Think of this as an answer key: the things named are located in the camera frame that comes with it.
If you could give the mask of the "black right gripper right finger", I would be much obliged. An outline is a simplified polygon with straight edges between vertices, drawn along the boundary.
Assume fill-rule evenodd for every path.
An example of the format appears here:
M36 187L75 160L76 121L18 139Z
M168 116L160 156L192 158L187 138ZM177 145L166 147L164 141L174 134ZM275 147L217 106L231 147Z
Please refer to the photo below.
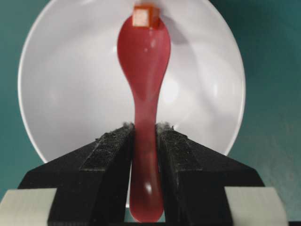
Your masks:
M298 226L257 171L156 125L158 163L168 226Z

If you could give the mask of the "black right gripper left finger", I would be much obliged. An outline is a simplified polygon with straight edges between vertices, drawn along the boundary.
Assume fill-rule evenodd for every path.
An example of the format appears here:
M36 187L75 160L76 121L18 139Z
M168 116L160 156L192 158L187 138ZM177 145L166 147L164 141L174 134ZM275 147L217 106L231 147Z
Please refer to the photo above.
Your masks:
M3 226L120 226L124 223L134 125L28 171L0 203Z

